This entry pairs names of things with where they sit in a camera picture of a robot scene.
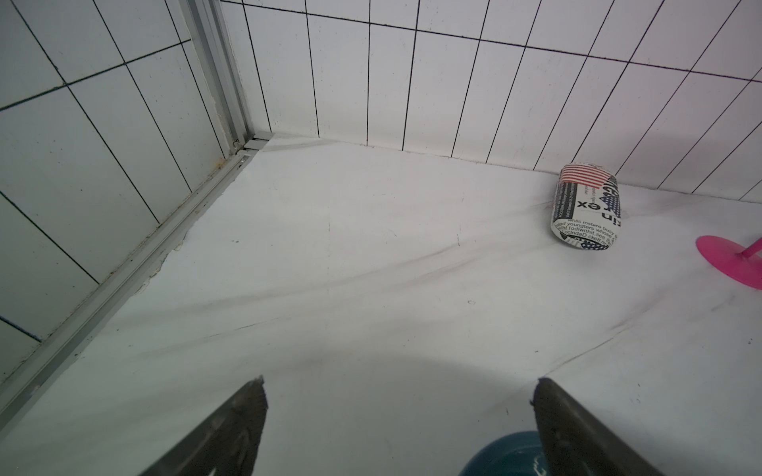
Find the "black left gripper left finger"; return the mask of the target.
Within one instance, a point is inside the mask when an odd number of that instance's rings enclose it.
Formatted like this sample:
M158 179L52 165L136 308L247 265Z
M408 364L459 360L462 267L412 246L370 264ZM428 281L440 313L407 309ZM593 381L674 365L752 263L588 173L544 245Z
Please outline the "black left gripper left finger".
M264 378L244 384L145 475L251 475L266 422Z

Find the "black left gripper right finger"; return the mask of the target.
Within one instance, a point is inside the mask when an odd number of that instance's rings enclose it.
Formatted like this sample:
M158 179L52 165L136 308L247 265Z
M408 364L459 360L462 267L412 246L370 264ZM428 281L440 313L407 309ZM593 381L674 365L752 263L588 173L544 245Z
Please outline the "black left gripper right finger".
M551 474L661 473L552 379L539 380L532 406Z

